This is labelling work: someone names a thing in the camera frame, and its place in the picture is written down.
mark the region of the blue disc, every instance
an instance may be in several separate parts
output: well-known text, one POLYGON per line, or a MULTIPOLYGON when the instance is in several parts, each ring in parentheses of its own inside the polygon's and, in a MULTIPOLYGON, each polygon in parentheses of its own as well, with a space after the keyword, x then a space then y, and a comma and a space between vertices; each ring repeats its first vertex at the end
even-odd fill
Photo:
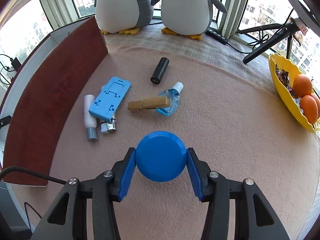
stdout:
POLYGON ((136 150, 140 172, 153 181, 165 182, 176 178, 187 164, 187 149, 174 134, 157 131, 145 136, 136 150))

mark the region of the black cylinder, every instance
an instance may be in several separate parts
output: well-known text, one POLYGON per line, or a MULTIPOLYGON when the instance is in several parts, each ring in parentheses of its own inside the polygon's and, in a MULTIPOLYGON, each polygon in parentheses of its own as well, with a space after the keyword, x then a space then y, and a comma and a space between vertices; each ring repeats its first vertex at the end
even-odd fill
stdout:
POLYGON ((168 65, 169 60, 166 57, 161 58, 150 79, 153 84, 160 84, 168 65))

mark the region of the wooden clothespin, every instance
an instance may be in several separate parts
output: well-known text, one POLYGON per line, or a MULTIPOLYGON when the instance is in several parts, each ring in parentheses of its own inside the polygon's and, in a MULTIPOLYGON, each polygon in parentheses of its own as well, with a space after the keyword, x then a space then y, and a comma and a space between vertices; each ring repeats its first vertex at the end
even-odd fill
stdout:
POLYGON ((128 110, 149 110, 149 109, 157 109, 170 107, 171 99, 167 98, 167 96, 163 97, 153 97, 153 98, 144 98, 138 101, 132 101, 128 103, 128 110))

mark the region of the blue transparent bottle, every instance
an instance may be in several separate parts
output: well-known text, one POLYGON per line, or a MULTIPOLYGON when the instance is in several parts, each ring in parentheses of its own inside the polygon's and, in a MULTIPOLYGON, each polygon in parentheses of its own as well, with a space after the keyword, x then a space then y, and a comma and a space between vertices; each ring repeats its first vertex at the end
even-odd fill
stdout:
POLYGON ((165 108, 158 108, 157 111, 160 114, 163 114, 165 116, 170 116, 173 114, 173 112, 178 108, 179 102, 180 102, 180 92, 183 89, 183 84, 180 82, 177 82, 171 89, 167 89, 165 91, 162 91, 158 97, 167 96, 167 98, 171 99, 171 106, 165 107, 165 108))

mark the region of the triangular cutout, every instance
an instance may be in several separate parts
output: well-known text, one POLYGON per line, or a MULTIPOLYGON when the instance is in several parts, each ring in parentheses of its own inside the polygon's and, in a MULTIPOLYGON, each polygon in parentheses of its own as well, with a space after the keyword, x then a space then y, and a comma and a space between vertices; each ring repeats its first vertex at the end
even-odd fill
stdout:
POLYGON ((275 222, 257 194, 253 195, 254 211, 258 227, 270 226, 275 222))
POLYGON ((69 201, 69 194, 66 193, 55 206, 51 215, 48 217, 48 223, 64 225, 66 223, 67 207, 69 201))

